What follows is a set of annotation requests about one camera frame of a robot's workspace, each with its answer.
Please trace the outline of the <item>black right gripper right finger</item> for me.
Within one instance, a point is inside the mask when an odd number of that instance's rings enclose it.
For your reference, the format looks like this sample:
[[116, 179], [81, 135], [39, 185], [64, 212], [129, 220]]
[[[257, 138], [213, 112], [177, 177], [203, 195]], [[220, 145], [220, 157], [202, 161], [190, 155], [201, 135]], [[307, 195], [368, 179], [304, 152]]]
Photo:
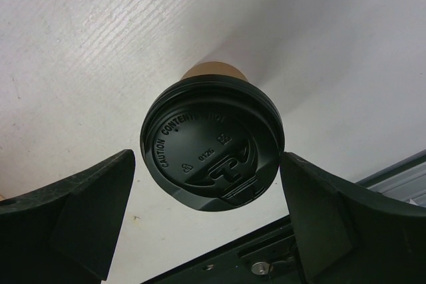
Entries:
[[289, 152], [280, 175], [307, 283], [425, 282], [425, 208]]

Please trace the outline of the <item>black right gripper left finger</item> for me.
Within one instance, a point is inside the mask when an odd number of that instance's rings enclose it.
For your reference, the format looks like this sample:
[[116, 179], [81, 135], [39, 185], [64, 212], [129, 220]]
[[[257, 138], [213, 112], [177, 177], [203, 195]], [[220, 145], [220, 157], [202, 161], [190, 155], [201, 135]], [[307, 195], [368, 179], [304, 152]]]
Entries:
[[136, 162], [122, 150], [32, 192], [1, 201], [2, 283], [107, 280]]

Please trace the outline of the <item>black plastic cup lid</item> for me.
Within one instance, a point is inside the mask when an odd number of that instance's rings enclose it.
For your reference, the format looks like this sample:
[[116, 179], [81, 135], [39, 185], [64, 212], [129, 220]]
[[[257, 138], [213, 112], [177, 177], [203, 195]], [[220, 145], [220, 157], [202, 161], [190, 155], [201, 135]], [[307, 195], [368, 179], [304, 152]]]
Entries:
[[247, 81], [215, 74], [164, 90], [140, 131], [153, 180], [202, 212], [233, 210], [264, 194], [284, 146], [282, 119], [271, 99]]

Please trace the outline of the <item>brown paper coffee cup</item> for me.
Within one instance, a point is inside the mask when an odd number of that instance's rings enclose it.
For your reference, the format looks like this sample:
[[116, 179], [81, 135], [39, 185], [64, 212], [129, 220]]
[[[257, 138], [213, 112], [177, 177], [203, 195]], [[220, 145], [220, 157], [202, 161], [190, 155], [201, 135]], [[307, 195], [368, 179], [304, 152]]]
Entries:
[[228, 64], [223, 63], [220, 61], [207, 61], [203, 63], [199, 63], [195, 66], [193, 66], [191, 69], [186, 71], [183, 76], [182, 80], [191, 78], [194, 76], [202, 76], [202, 75], [223, 75], [223, 76], [230, 76], [233, 78], [238, 78], [240, 80], [244, 80], [248, 82], [248, 79], [246, 76], [236, 67]]

